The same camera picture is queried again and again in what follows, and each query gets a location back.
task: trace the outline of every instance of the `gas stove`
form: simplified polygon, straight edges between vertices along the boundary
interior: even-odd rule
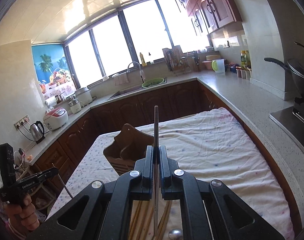
[[[295,98],[294,106],[271,113],[270,118],[304,152],[304,100],[302,98]]]

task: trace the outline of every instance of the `poster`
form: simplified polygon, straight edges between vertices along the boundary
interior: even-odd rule
[[[74,93],[76,88],[62,44],[34,45],[32,55],[44,99],[60,94],[67,97]]]

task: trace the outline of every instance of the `plastic pitcher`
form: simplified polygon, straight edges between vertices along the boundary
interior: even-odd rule
[[[216,73],[225,73],[224,59],[213,60],[212,68]]]

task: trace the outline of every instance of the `window frame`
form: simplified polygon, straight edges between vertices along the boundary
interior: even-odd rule
[[[76,33],[73,33],[71,36],[69,36],[64,42],[63,42],[63,49],[64,49],[64,52],[66,54],[66,58],[67,58],[67,64],[68,64],[68,67],[71,71],[71,74],[73,74],[73,80],[74,80],[74,83],[75,83],[75,86],[77,88],[80,88],[80,83],[77,79],[77,75],[75,73],[75,69],[74,69],[74,66],[73,66],[73,62],[72,62],[72,59],[71,59],[71,55],[70,55],[70,51],[69,51],[69,48],[68,48],[68,45],[71,41],[73,41],[74,39],[76,39],[78,36],[80,36],[81,34],[85,33],[85,32],[89,32],[89,35],[90,35],[90,38],[91,38],[91,42],[92,42],[92,46],[93,46],[93,50],[94,50],[94,53],[95,53],[95,56],[96,56],[96,59],[98,61],[98,65],[99,65],[99,68],[100,68],[100,71],[101,71],[101,74],[102,76],[105,76],[105,70],[104,70],[104,66],[102,64],[102,61],[101,61],[101,58],[100,58],[100,53],[98,51],[98,48],[97,48],[97,44],[96,44],[96,40],[95,40],[95,37],[94,37],[94,33],[93,33],[93,28],[108,20],[109,18],[111,17],[114,17],[114,16],[118,16],[118,19],[119,19],[119,22],[120,22],[120,25],[121,25],[121,28],[122,28],[122,31],[123,31],[123,35],[124,35],[124,38],[125,38],[125,41],[127,43],[127,46],[128,46],[128,50],[129,50],[129,53],[130,53],[130,56],[131,56],[131,59],[132,59],[132,62],[139,62],[139,59],[138,59],[138,56],[137,56],[137,53],[136,53],[136,50],[135,50],[135,47],[133,45],[133,41],[132,41],[132,37],[131,37],[131,33],[129,31],[129,27],[127,25],[127,22],[126,22],[126,18],[124,16],[124,12],[123,10],[125,8],[128,8],[128,7],[131,7],[133,5],[136,5],[136,4],[139,4],[139,3],[142,3],[142,2],[145,2],[145,1],[149,1],[149,0],[137,0],[137,1],[134,1],[133,3],[130,3],[130,4],[124,4],[124,5],[121,5],[120,8],[116,9],[116,11],[112,11],[110,13],[107,13],[105,14],[103,17],[93,21],[91,24],[89,24],[88,26],[84,27],[83,29],[81,30],[78,30]],[[159,9],[159,13],[162,17],[162,20],[163,20],[163,23],[164,23],[164,27],[165,27],[165,31],[167,32],[167,36],[168,36],[168,39],[170,41],[170,44],[172,46],[172,48],[174,47],[174,43],[173,43],[173,40],[172,40],[172,37],[171,37],[171,34],[170,34],[170,31],[169,31],[169,28],[167,26],[167,23],[166,23],[166,20],[165,20],[165,17],[164,17],[164,14],[163,14],[163,11],[161,9],[161,6],[159,4],[159,1],[158,0],[154,0],[156,2],[156,5]],[[161,59],[157,59],[157,60],[154,60],[154,63],[158,63],[158,62],[164,62],[164,58],[161,58]],[[130,71],[134,71],[134,70],[137,70],[139,69],[139,67],[137,66],[137,64],[135,64],[133,67],[130,67]],[[119,71],[118,73],[125,73],[127,72],[127,69],[123,70],[123,71]],[[96,84],[99,84],[103,82],[102,79],[88,85],[88,86],[93,86],[93,85],[96,85]]]

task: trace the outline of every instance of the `faucet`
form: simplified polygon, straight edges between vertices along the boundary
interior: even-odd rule
[[[130,65],[133,63],[133,66],[134,66],[134,63],[136,63],[136,64],[138,64],[138,66],[139,66],[139,69],[140,69],[140,76],[141,76],[141,79],[142,79],[142,81],[143,81],[143,83],[145,82],[145,74],[144,74],[144,72],[143,72],[143,70],[142,70],[142,68],[141,68],[141,65],[140,65],[140,63],[138,63],[138,62],[136,62],[136,61],[133,61],[133,62],[131,62],[129,65],[128,65],[128,73],[130,73]]]

